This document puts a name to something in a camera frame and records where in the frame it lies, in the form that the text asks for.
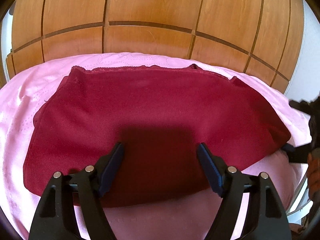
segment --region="dark fabric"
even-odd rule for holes
[[[34,117],[24,185],[41,195],[55,171],[95,164],[117,141],[125,157],[104,207],[163,201],[209,187],[196,157],[205,142],[245,169],[283,146],[290,133],[257,91],[196,65],[75,66]]]

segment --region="folded red garment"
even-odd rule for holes
[[[94,164],[121,141],[125,156],[104,207],[182,197],[209,187],[196,157],[213,154],[243,170],[283,146],[290,133],[257,91],[196,65],[75,66],[34,117],[24,185],[41,195],[55,171]]]

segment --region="pink bed sheet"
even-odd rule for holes
[[[308,121],[288,106],[287,98],[268,87],[258,78],[243,73],[184,60],[140,53],[107,53],[79,55],[56,59],[29,68],[17,74],[0,90],[0,206],[10,223],[22,236],[28,238],[31,222],[40,199],[23,185],[22,166],[33,132],[33,116],[56,91],[62,78],[73,65],[85,69],[159,65],[182,68],[197,64],[204,70],[219,73],[231,79],[237,76],[257,90],[272,105],[292,134],[290,143],[298,146],[311,140]],[[305,173],[306,166],[289,164],[286,155],[277,151],[250,166],[244,173],[258,175],[267,172],[285,207]],[[221,199],[210,189],[181,199],[131,207],[105,209],[105,214],[118,240],[138,239],[204,239],[220,206]],[[245,194],[233,239],[244,223],[248,195]],[[79,207],[75,207],[81,236],[90,239]]]

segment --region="black plastic jaw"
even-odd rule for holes
[[[224,196],[205,240],[230,240],[243,193],[247,192],[250,193],[249,206],[239,240],[291,240],[285,210],[268,174],[262,172],[252,176],[234,167],[228,169],[225,162],[212,155],[204,143],[199,145],[197,154],[212,190]]]
[[[310,103],[291,100],[289,106],[310,115],[309,129],[312,140],[299,147],[286,144],[282,149],[287,153],[290,163],[307,163],[308,154],[320,147],[320,97]]]
[[[109,155],[97,161],[94,169],[66,176],[56,172],[39,201],[29,239],[82,240],[73,208],[72,194],[77,192],[90,238],[116,240],[99,197],[109,191],[123,156],[123,145],[117,143]]]

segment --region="metal screw head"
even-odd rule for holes
[[[264,178],[264,179],[267,179],[267,178],[269,178],[269,175],[266,172],[262,172],[261,173],[261,177]]]
[[[85,171],[86,172],[91,172],[94,170],[94,167],[92,165],[86,166]]]
[[[231,172],[231,173],[236,173],[237,169],[234,166],[230,166],[230,167],[228,167],[228,171]]]
[[[54,174],[53,174],[53,177],[55,179],[59,178],[61,176],[61,172],[60,171],[56,171]]]

